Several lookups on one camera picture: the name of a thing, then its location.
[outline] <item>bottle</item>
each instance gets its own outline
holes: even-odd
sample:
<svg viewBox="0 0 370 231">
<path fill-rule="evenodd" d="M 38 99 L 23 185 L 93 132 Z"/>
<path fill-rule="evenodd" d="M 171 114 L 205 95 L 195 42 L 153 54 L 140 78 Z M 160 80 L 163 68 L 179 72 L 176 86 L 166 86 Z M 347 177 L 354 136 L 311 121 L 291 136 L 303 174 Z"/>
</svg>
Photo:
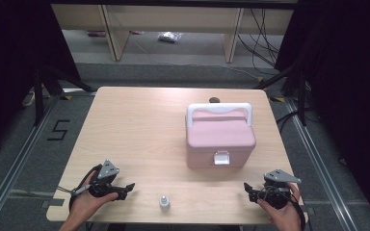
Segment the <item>bottle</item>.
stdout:
<svg viewBox="0 0 370 231">
<path fill-rule="evenodd" d="M 170 209 L 170 199 L 163 195 L 160 198 L 160 207 L 163 211 L 168 211 Z"/>
</svg>

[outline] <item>box latch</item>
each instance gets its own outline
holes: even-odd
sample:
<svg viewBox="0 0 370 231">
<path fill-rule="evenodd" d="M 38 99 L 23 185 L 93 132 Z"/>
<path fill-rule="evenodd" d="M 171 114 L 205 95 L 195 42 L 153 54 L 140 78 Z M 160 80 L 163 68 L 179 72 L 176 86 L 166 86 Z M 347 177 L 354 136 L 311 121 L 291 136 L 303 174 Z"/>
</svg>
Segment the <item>box latch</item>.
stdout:
<svg viewBox="0 0 370 231">
<path fill-rule="evenodd" d="M 228 166 L 230 165 L 230 157 L 228 151 L 218 151 L 215 153 L 214 162 L 215 166 Z"/>
</svg>

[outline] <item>pink cooler box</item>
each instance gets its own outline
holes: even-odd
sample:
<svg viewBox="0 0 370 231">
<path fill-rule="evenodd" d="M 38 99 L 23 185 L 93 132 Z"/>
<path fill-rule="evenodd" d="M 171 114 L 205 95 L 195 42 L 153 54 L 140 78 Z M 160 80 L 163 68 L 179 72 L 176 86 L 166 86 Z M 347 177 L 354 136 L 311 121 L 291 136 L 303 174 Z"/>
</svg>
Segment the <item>pink cooler box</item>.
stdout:
<svg viewBox="0 0 370 231">
<path fill-rule="evenodd" d="M 186 115 L 188 167 L 242 167 L 256 145 L 249 103 L 191 104 Z"/>
</svg>

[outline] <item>white handle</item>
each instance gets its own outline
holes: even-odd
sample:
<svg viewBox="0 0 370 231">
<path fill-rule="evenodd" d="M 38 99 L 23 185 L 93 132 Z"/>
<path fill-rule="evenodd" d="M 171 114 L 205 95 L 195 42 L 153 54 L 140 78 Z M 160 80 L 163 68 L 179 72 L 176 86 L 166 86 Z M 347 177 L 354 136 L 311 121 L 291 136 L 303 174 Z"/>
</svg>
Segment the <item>white handle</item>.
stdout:
<svg viewBox="0 0 370 231">
<path fill-rule="evenodd" d="M 190 104 L 186 114 L 186 126 L 192 127 L 194 124 L 193 116 L 194 110 L 203 109 L 212 113 L 228 113 L 235 109 L 246 109 L 248 111 L 247 125 L 251 126 L 251 111 L 252 107 L 249 103 L 206 103 L 206 104 Z"/>
</svg>

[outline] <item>wooden table top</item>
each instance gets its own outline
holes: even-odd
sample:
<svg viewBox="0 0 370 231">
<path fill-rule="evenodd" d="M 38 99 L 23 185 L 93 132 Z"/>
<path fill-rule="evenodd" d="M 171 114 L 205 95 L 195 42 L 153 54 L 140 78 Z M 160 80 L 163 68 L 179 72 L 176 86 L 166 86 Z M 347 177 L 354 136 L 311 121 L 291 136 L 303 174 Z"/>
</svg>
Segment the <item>wooden table top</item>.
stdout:
<svg viewBox="0 0 370 231">
<path fill-rule="evenodd" d="M 189 104 L 250 103 L 256 148 L 243 167 L 191 169 L 186 165 L 185 115 Z M 100 208 L 95 222 L 259 224 L 268 216 L 249 202 L 243 183 L 263 188 L 263 173 L 293 174 L 263 90 L 103 87 L 97 92 L 59 186 L 74 189 L 94 166 L 119 168 L 113 186 L 135 183 L 125 200 Z M 163 212 L 161 196 L 171 208 Z M 69 194 L 47 218 L 66 220 Z"/>
</svg>

